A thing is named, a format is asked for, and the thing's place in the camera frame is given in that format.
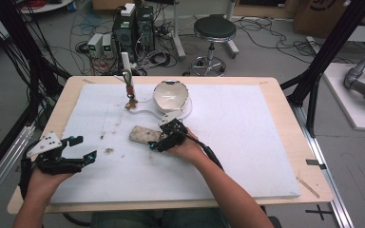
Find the power supply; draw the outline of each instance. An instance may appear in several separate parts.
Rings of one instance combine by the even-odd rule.
[[[154,39],[154,22],[153,22],[153,7],[142,6],[137,12],[138,29],[140,35],[141,48],[144,50],[155,49]]]
[[[103,54],[103,34],[94,34],[94,36],[87,43],[87,47],[92,58],[100,58]]]
[[[106,58],[114,58],[114,42],[112,41],[112,34],[103,35],[103,52]]]
[[[117,54],[121,56],[121,52],[127,52],[129,60],[134,63],[137,61],[135,47],[137,46],[138,29],[136,23],[136,9],[128,13],[117,15],[112,27],[114,35],[115,47]]]

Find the white bowl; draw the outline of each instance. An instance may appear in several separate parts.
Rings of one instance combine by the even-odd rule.
[[[156,86],[153,100],[162,113],[183,110],[188,100],[188,89],[179,81],[163,81]]]

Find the chrome stool leg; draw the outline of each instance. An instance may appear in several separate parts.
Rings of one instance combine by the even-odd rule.
[[[191,69],[198,76],[223,76],[226,72],[226,64],[220,58],[213,57],[215,45],[212,42],[207,56],[198,57],[191,64]]]

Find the wooden table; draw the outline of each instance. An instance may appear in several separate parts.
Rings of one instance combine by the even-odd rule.
[[[166,79],[179,80],[186,85],[253,85],[259,86],[278,130],[280,140],[294,170],[301,196],[295,199],[256,199],[258,204],[310,203],[328,202],[333,199],[331,189],[318,165],[308,165],[306,160],[314,160],[308,143],[298,125],[292,109],[274,78],[251,77],[135,77],[134,83],[157,84]],[[114,77],[76,76],[71,77],[53,110],[43,135],[54,131],[62,137],[69,116],[76,105],[80,91],[85,84],[120,84]],[[8,205],[8,211],[16,214],[22,204],[20,190],[17,187]],[[212,200],[155,201],[155,202],[122,202],[122,203],[78,203],[51,204],[47,212],[81,212],[105,210],[137,210],[188,207],[213,207]]]

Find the human hand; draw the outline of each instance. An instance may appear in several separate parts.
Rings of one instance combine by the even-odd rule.
[[[58,186],[72,175],[72,173],[57,175],[45,174],[38,167],[35,167],[29,181],[26,199],[32,199],[35,202],[41,202],[47,206]]]
[[[188,130],[188,135],[192,136],[196,140],[198,139],[198,137],[194,133],[192,133],[192,131],[188,127],[186,129]],[[203,153],[201,146],[188,138],[185,138],[181,145],[174,146],[167,151],[177,155],[184,160],[187,160],[188,162],[193,163],[194,165],[198,160],[202,158],[207,158],[206,155]]]

